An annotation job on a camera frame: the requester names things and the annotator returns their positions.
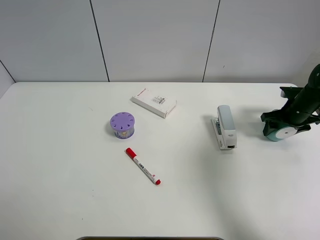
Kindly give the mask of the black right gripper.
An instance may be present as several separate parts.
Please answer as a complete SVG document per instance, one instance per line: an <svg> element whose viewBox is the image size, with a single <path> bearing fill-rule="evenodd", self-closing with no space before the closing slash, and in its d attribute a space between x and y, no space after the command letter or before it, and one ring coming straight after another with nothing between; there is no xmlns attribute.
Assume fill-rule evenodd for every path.
<svg viewBox="0 0 320 240"><path fill-rule="evenodd" d="M320 108L320 89L305 87L280 87L281 97L287 102L281 110L264 112L260 116L264 122L263 135L269 137L272 133L294 125L298 133L311 129L312 124L320 123L320 116L313 114Z"/></svg>

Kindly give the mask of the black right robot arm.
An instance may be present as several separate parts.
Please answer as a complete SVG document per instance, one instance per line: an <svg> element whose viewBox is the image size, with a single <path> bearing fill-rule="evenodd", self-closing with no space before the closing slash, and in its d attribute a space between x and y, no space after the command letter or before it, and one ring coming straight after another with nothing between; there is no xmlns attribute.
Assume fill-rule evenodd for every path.
<svg viewBox="0 0 320 240"><path fill-rule="evenodd" d="M307 132L320 123L320 66L316 65L304 87L281 87L281 97L287 101L281 109L264 112L263 135L278 142Z"/></svg>

